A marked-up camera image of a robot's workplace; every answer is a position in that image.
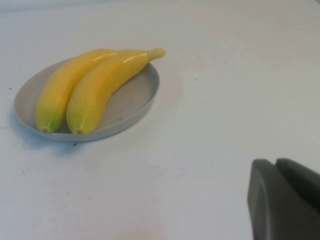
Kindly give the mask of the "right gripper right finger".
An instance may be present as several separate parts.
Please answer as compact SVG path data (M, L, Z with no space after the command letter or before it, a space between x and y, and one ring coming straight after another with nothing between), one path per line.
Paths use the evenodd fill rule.
M320 197L319 173L288 158L277 159L275 165L301 197Z

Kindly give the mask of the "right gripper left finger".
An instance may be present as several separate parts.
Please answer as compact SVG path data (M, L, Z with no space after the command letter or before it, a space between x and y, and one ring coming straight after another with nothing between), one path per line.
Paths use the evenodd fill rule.
M276 163L252 162L247 204L255 240L320 238L320 197L301 197Z

